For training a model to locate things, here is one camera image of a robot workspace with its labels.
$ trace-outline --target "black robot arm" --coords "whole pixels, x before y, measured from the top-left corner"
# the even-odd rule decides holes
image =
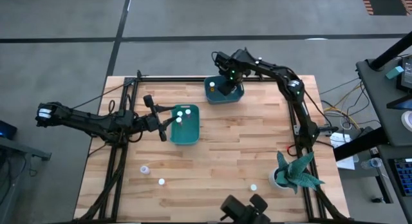
[[[319,128],[310,119],[308,109],[304,103],[303,81],[285,66],[276,66],[261,58],[254,58],[244,50],[237,50],[231,56],[222,52],[216,54],[214,64],[219,68],[219,74],[225,76],[226,82],[218,86],[218,90],[228,95],[236,86],[240,86],[243,76],[255,71],[257,75],[266,75],[276,79],[277,86],[287,101],[291,102],[300,123],[298,142],[300,147],[311,147],[319,136]]]
[[[154,105],[151,95],[146,95],[144,102],[147,107],[150,107],[151,113],[142,117],[126,109],[100,116],[68,108],[59,102],[49,102],[39,105],[35,119],[39,127],[60,125],[72,127],[90,136],[99,136],[107,144],[121,142],[120,138],[123,134],[130,136],[155,130],[159,130],[161,141],[166,141],[165,130],[177,117],[169,118],[162,123],[158,113],[172,110],[174,107]]]

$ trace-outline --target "teal basket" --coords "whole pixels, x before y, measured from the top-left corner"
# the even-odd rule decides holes
[[[214,90],[211,90],[211,87],[209,86],[210,82],[214,82]],[[213,76],[213,77],[207,77],[205,79],[205,92],[206,92],[206,97],[207,101],[212,104],[227,104],[231,102],[239,102],[239,100],[242,98],[243,94],[245,91],[243,90],[243,85],[240,84],[239,86],[236,87],[235,91],[233,93],[230,93],[228,95],[223,95],[220,93],[218,90],[218,86],[222,85],[223,83],[226,82],[226,78],[224,76]]]
[[[200,112],[199,108],[193,104],[178,104],[176,108],[172,110],[172,117],[178,115],[181,111],[182,124],[174,121],[171,129],[170,141],[178,145],[191,145],[199,141],[200,137]],[[186,115],[186,109],[191,110],[190,116]]]

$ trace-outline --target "table leg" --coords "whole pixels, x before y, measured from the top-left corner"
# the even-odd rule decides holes
[[[336,161],[343,160],[362,151],[376,147],[379,144],[387,144],[388,138],[382,127],[368,134],[362,135],[349,143],[343,144],[333,150]]]

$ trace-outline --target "desk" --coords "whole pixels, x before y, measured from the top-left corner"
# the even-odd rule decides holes
[[[301,78],[321,107],[314,76]],[[124,77],[109,77],[105,91],[123,82]],[[302,190],[295,195],[291,189],[271,189],[267,179],[277,167],[277,150],[287,160],[294,159],[286,153],[286,146],[293,142],[286,100],[275,82],[245,82],[244,87],[245,95],[238,103],[212,106],[205,98],[202,82],[139,82],[135,104],[139,115],[149,112],[142,98],[147,94],[163,106],[196,104],[200,109],[201,136],[192,146],[161,142],[157,132],[144,133],[141,141],[129,143],[118,221],[218,221],[224,215],[220,205],[229,194],[248,204],[253,195],[248,189],[252,183],[268,203],[265,214],[272,221],[307,221]],[[121,92],[120,88],[103,97],[100,115],[108,113],[111,99],[119,104]],[[309,100],[306,104],[312,120],[324,122]],[[161,120],[169,117],[170,113],[160,114]],[[102,140],[94,139],[90,151],[102,145]],[[316,144],[314,151],[319,177],[326,182],[322,185],[324,192],[348,216],[333,149]],[[109,152],[109,147],[103,148],[88,159],[75,218],[82,216],[102,191]],[[150,175],[140,173],[142,165],[149,166]],[[159,178],[165,178],[164,186],[158,185]],[[112,198],[108,200],[109,209]]]
[[[398,61],[395,59],[388,62],[380,72],[370,69],[366,61],[356,63],[359,77],[365,85],[382,127],[340,146],[335,150],[335,157],[339,160],[377,146],[405,217],[412,223],[412,198],[402,195],[389,164],[390,159],[412,158],[412,133],[400,121],[405,111],[386,108],[388,102],[406,95],[405,92],[396,89],[395,79],[388,80],[385,77],[389,70],[398,65]]]

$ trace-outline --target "plant pot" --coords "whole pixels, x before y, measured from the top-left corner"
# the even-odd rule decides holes
[[[272,172],[269,173],[268,179],[269,179],[269,184],[275,188],[275,189],[289,189],[289,187],[283,187],[280,184],[276,183],[275,181],[275,175],[276,175],[276,171],[279,168],[275,168]]]

